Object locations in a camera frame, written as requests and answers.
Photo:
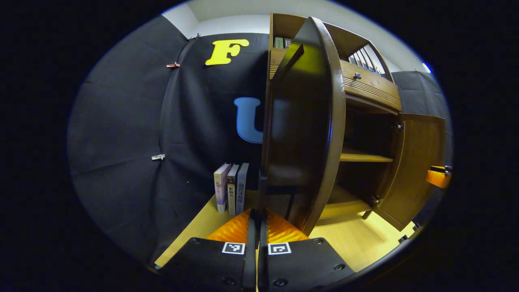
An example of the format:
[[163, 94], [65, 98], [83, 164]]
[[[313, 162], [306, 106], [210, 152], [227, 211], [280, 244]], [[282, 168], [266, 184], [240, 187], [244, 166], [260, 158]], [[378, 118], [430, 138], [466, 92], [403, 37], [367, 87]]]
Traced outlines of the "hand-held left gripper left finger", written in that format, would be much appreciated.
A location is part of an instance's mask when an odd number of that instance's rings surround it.
[[222, 224], [206, 237], [185, 237], [157, 259], [175, 292], [256, 291], [256, 209]]

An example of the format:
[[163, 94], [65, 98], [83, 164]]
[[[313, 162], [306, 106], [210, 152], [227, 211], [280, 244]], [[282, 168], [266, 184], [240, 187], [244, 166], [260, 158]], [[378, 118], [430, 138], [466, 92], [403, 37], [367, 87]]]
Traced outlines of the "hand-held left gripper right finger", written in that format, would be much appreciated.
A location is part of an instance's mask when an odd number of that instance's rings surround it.
[[261, 292], [322, 292], [354, 274], [325, 238], [306, 236], [274, 211], [263, 210], [260, 235]]

